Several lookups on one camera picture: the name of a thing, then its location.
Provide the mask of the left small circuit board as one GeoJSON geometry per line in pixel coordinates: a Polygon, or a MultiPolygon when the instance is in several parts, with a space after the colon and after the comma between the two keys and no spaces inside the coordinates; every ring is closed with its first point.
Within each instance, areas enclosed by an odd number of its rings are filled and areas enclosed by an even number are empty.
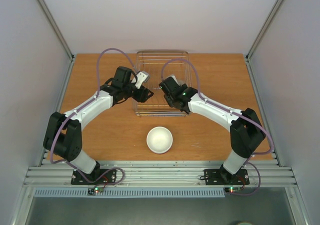
{"type": "Polygon", "coordinates": [[[103,193],[103,192],[104,192],[104,189],[101,188],[101,187],[89,188],[89,189],[87,190],[87,194],[88,194],[89,196],[101,194],[101,193],[103,193]]]}

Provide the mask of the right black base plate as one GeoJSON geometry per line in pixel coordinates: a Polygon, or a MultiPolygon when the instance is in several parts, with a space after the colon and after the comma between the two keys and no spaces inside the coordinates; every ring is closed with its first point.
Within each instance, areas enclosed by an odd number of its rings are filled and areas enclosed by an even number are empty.
{"type": "Polygon", "coordinates": [[[236,174],[223,175],[220,169],[205,169],[202,178],[206,185],[249,185],[250,179],[246,169],[240,169],[236,174]]]}

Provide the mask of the chrome wire dish rack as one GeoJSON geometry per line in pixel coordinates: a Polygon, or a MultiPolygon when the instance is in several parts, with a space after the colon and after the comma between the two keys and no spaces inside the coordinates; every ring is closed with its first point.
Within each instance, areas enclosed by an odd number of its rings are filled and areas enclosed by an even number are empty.
{"type": "Polygon", "coordinates": [[[188,63],[189,54],[183,50],[141,50],[136,53],[136,68],[150,75],[143,85],[154,95],[146,102],[133,101],[133,110],[140,117],[185,117],[187,114],[171,108],[164,98],[159,87],[162,78],[170,75],[183,80],[189,87],[192,86],[192,71],[188,63]]]}

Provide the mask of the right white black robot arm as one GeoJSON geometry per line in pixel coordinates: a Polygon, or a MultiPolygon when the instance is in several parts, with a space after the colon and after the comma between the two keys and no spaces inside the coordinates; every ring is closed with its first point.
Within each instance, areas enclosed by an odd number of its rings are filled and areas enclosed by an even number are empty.
{"type": "Polygon", "coordinates": [[[197,89],[179,84],[173,75],[162,80],[159,87],[171,108],[201,115],[230,133],[231,152],[220,166],[218,177],[225,185],[234,182],[239,170],[266,137],[256,112],[251,108],[239,110],[215,102],[197,89]]]}

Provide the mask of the small circuit board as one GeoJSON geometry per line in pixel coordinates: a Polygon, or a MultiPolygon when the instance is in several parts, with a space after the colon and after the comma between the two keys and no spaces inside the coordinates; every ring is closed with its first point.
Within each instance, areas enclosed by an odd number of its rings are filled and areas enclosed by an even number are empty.
{"type": "Polygon", "coordinates": [[[101,194],[101,193],[103,193],[103,192],[104,192],[104,189],[101,188],[101,187],[89,188],[89,189],[87,190],[87,194],[88,194],[89,196],[101,194]]]}
{"type": "Polygon", "coordinates": [[[236,186],[230,186],[230,187],[225,187],[224,191],[226,193],[237,193],[237,192],[241,192],[244,188],[243,187],[236,187],[236,186]]]}

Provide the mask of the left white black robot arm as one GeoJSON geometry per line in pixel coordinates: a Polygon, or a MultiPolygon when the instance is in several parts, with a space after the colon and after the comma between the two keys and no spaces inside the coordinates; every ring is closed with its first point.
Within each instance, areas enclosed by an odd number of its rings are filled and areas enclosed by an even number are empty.
{"type": "Polygon", "coordinates": [[[82,131],[102,112],[132,98],[144,103],[153,92],[144,87],[150,78],[145,71],[134,72],[119,66],[114,77],[108,79],[99,89],[76,108],[65,113],[54,112],[48,121],[43,147],[51,155],[78,169],[89,184],[96,184],[101,178],[100,164],[83,149],[82,131]]]}

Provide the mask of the white ceramic bowl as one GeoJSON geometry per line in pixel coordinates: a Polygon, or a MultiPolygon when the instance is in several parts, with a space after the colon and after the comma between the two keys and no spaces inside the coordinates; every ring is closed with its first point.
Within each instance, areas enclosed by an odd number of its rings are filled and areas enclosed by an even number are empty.
{"type": "Polygon", "coordinates": [[[167,128],[157,126],[148,132],[146,144],[153,153],[164,154],[172,147],[173,135],[167,128]]]}

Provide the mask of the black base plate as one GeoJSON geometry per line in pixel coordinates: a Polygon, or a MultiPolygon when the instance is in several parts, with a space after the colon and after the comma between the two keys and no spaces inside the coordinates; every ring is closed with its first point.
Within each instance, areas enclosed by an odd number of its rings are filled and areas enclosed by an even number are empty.
{"type": "Polygon", "coordinates": [[[236,174],[223,175],[220,169],[205,169],[202,178],[206,185],[249,185],[250,179],[246,169],[240,169],[236,174]]]}
{"type": "Polygon", "coordinates": [[[79,169],[74,170],[71,176],[72,185],[99,185],[112,184],[116,182],[117,170],[103,169],[96,167],[90,174],[85,173],[79,169]]]}

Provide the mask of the right small circuit board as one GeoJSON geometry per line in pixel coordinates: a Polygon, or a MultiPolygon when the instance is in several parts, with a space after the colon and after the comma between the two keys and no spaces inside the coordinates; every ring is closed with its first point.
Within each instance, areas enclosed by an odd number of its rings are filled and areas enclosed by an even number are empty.
{"type": "Polygon", "coordinates": [[[226,193],[237,193],[237,192],[241,192],[244,188],[243,187],[236,187],[236,186],[230,186],[230,187],[225,187],[224,191],[226,193]]]}

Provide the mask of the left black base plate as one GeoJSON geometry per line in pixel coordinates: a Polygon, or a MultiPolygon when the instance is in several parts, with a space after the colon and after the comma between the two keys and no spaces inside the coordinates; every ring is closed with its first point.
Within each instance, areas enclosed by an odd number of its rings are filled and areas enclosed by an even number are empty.
{"type": "Polygon", "coordinates": [[[117,170],[103,169],[96,167],[90,174],[85,173],[79,169],[74,170],[71,176],[72,185],[99,185],[112,184],[116,182],[117,170]]]}

